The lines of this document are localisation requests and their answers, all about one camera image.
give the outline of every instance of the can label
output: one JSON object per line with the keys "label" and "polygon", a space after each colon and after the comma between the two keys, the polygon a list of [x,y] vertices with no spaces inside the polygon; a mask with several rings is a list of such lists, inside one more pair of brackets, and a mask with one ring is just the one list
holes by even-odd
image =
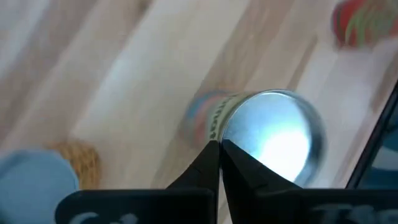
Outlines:
{"label": "can label", "polygon": [[254,94],[215,91],[197,98],[186,115],[185,135],[198,147],[211,140],[220,141],[229,116]]}

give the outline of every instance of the blue object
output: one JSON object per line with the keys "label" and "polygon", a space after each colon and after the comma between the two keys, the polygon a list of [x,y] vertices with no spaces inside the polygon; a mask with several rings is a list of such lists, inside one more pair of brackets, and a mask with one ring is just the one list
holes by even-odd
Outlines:
{"label": "blue object", "polygon": [[0,158],[0,223],[55,223],[58,203],[79,188],[55,151],[20,150]]}

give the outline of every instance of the wooden floor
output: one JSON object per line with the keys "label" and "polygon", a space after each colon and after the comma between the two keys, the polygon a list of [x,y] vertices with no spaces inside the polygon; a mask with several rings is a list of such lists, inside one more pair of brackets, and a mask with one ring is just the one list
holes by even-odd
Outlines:
{"label": "wooden floor", "polygon": [[167,186],[199,153],[177,134],[184,111],[216,88],[304,96],[328,138],[311,187],[344,187],[398,78],[398,41],[333,48],[334,0],[0,4],[1,152],[84,139],[104,188]]}

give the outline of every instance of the red and green object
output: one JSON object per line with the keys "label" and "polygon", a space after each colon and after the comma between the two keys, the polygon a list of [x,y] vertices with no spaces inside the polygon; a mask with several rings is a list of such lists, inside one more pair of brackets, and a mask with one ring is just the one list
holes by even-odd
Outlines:
{"label": "red and green object", "polygon": [[335,7],[332,29],[340,47],[371,47],[398,35],[398,0],[349,0]]}

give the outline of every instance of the colorful can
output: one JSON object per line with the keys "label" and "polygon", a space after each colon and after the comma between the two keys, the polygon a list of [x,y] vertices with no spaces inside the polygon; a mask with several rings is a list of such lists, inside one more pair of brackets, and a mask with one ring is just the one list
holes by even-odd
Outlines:
{"label": "colorful can", "polygon": [[316,110],[287,90],[207,93],[191,104],[184,132],[196,147],[229,139],[302,187],[316,173],[325,142]]}

